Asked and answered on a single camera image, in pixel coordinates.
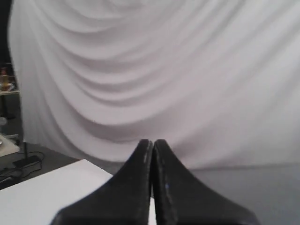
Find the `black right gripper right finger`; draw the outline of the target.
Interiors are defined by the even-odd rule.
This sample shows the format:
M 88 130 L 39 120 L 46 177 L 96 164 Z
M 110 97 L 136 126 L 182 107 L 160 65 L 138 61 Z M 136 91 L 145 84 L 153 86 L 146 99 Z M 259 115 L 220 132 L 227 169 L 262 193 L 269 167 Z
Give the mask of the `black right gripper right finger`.
M 159 225 L 253 225 L 255 215 L 199 181 L 166 140 L 154 143 L 152 186 Z

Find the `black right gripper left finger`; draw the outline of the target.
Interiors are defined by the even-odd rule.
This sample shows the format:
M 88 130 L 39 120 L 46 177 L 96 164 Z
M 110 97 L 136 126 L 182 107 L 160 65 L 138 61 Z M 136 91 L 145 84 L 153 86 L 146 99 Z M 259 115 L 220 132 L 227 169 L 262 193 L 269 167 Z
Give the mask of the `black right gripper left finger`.
M 151 141 L 141 139 L 105 184 L 61 209 L 53 225 L 146 225 L 151 195 Z

